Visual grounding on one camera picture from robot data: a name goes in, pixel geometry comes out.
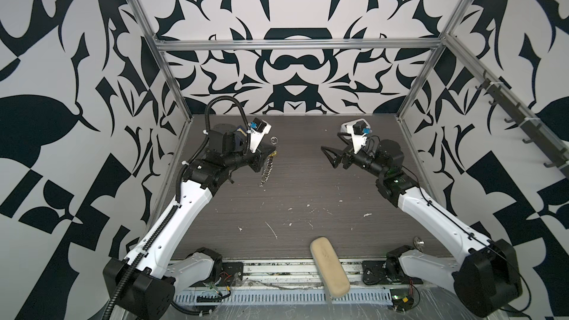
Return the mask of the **metal plate with keyrings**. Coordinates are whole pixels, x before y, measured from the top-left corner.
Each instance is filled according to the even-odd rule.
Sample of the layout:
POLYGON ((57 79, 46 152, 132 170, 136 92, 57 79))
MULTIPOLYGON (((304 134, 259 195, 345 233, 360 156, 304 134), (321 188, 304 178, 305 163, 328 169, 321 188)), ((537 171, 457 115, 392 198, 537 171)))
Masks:
POLYGON ((265 160, 265 164, 263 165, 262 168, 262 175, 261 175, 261 179, 259 182, 259 186, 263 187, 269 180, 272 170, 274 168, 274 159, 277 155, 277 152, 274 151, 272 152, 265 160))

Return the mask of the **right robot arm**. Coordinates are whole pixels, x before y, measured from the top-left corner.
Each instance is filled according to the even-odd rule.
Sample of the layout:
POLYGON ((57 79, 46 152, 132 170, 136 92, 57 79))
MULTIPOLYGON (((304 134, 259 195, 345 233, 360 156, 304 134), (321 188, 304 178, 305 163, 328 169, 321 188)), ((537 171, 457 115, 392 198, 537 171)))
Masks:
POLYGON ((452 261, 446 261, 404 245, 388 253, 390 272, 422 279, 453 293, 481 318, 523 294, 514 247, 474 230, 430 197, 404 165, 405 155, 397 142, 385 139, 371 150, 357 149, 346 136, 339 134, 346 145, 342 150, 321 148, 331 165, 357 166, 373 175, 382 197, 419 222, 453 256, 452 261))

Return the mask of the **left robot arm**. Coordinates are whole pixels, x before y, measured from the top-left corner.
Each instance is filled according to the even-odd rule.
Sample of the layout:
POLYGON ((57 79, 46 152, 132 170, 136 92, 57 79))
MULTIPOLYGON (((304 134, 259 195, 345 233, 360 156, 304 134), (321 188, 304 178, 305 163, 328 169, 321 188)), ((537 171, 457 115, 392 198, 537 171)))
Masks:
POLYGON ((120 307, 141 319, 160 319, 175 296, 201 281, 216 282, 222 257, 201 248, 187 259, 170 260, 186 232, 231 174, 241 167, 268 171, 276 148, 265 141, 271 124, 255 118, 241 126, 207 126, 204 141, 182 163, 174 197, 156 223, 124 259, 111 259, 103 270, 110 300, 102 317, 120 307))

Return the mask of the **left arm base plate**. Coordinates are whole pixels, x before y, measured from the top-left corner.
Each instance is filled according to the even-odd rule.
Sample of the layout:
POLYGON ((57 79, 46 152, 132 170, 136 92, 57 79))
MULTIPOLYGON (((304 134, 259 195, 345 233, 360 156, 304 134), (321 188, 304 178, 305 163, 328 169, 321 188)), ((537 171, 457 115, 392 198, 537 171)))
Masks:
POLYGON ((233 287, 243 280, 243 275, 243 262, 222 262, 215 284, 216 286, 233 287))

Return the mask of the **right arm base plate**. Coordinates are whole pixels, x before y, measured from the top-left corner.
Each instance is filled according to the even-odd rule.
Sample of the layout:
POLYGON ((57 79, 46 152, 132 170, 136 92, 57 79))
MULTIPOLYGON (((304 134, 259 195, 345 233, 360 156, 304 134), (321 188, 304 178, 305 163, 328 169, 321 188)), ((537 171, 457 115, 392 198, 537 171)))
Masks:
POLYGON ((364 260, 362 262, 362 281, 365 285, 423 284, 418 278, 395 274, 385 266, 385 260, 364 260))

